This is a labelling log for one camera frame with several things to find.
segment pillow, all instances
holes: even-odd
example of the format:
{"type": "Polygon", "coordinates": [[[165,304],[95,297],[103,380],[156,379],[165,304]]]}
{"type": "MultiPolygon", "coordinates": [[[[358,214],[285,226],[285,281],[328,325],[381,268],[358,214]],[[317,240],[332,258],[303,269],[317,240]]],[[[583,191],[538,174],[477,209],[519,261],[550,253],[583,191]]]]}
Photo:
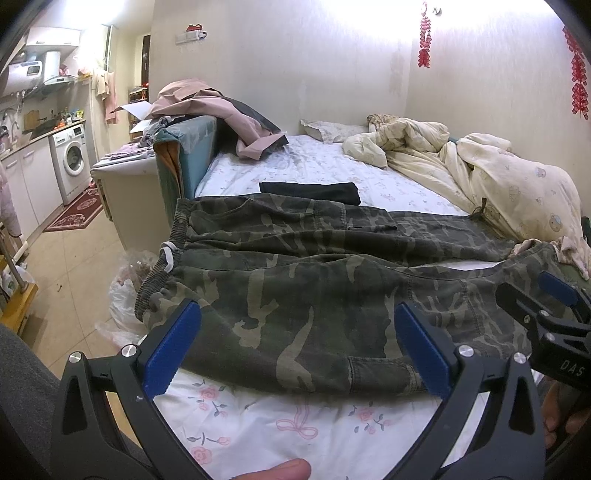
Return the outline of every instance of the pillow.
{"type": "Polygon", "coordinates": [[[300,120],[307,135],[323,143],[342,143],[353,135],[368,132],[368,127],[361,125],[343,125],[332,122],[300,120]]]}

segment red chinese knot ornament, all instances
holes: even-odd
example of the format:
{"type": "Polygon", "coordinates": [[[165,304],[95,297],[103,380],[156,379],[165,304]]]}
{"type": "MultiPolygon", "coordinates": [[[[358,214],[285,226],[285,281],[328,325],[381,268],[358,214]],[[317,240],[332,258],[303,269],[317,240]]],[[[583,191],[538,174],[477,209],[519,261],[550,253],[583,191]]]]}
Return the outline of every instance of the red chinese knot ornament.
{"type": "Polygon", "coordinates": [[[585,60],[583,50],[574,39],[572,34],[566,27],[562,29],[566,37],[566,43],[569,50],[573,52],[573,60],[570,62],[573,66],[573,113],[582,114],[585,120],[589,120],[589,95],[585,86],[587,85],[587,68],[585,67],[585,60]]]}
{"type": "Polygon", "coordinates": [[[419,68],[430,68],[429,50],[431,49],[431,20],[429,20],[429,17],[427,16],[427,2],[423,2],[423,11],[421,14],[423,18],[421,20],[421,48],[418,51],[418,66],[419,68]]]}

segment washing machine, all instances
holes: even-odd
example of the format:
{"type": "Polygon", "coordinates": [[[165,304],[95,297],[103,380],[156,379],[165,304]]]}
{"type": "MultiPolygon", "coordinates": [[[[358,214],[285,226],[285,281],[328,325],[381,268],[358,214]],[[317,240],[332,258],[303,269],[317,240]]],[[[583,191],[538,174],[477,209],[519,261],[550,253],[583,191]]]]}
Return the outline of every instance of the washing machine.
{"type": "Polygon", "coordinates": [[[76,125],[53,134],[50,147],[61,198],[64,205],[68,205],[90,183],[84,125],[76,125]]]}

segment white cabinet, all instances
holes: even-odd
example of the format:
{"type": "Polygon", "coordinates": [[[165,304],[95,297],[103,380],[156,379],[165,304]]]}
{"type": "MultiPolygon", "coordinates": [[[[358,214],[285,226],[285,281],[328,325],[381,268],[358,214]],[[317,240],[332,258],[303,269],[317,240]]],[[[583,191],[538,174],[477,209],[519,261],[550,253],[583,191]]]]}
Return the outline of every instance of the white cabinet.
{"type": "Polygon", "coordinates": [[[22,175],[38,224],[42,224],[62,205],[61,193],[53,168],[49,140],[44,138],[20,151],[22,175]]]}
{"type": "Polygon", "coordinates": [[[2,166],[6,170],[12,204],[17,213],[18,223],[21,225],[22,237],[26,240],[39,226],[39,223],[29,200],[25,177],[22,175],[20,154],[17,152],[2,160],[2,166]]]}
{"type": "Polygon", "coordinates": [[[27,46],[68,46],[80,44],[80,30],[54,27],[32,27],[27,35],[27,46]]]}

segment drawstring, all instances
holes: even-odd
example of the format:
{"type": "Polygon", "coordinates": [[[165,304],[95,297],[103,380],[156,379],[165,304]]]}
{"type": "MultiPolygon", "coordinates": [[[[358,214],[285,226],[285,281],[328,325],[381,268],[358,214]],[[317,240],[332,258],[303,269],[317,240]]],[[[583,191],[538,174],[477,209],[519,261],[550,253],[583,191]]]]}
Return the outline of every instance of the drawstring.
{"type": "Polygon", "coordinates": [[[482,198],[482,206],[480,207],[476,207],[474,209],[474,211],[472,212],[472,214],[470,215],[470,218],[482,218],[484,217],[484,209],[486,208],[486,197],[482,198]]]}
{"type": "Polygon", "coordinates": [[[158,254],[160,255],[164,252],[164,257],[166,258],[166,267],[164,267],[164,271],[166,273],[170,273],[174,267],[173,252],[176,252],[177,250],[177,246],[172,242],[164,242],[160,245],[160,251],[158,254]]]}

